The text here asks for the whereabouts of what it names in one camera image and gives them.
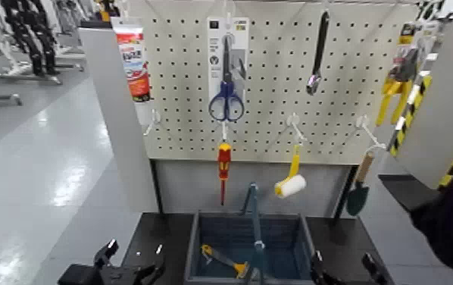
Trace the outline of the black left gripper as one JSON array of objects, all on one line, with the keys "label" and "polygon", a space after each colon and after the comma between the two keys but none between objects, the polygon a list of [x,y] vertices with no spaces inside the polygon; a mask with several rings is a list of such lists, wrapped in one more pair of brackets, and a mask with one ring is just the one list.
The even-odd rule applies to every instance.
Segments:
[{"label": "black left gripper", "polygon": [[151,265],[140,268],[114,267],[111,257],[119,249],[116,239],[110,240],[97,251],[91,265],[70,265],[59,277],[58,285],[153,285],[166,270],[164,245],[159,244],[155,250],[155,260]]}]

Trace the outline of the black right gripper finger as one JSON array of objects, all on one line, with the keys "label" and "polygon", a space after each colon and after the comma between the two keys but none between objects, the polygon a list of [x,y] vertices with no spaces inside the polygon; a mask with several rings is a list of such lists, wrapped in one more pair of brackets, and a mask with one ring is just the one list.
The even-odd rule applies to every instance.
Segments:
[{"label": "black right gripper finger", "polygon": [[323,267],[321,252],[316,250],[311,257],[311,279],[316,285],[330,285],[330,278]]},{"label": "black right gripper finger", "polygon": [[366,252],[361,262],[370,275],[371,280],[379,285],[390,285],[388,271],[373,256]]}]

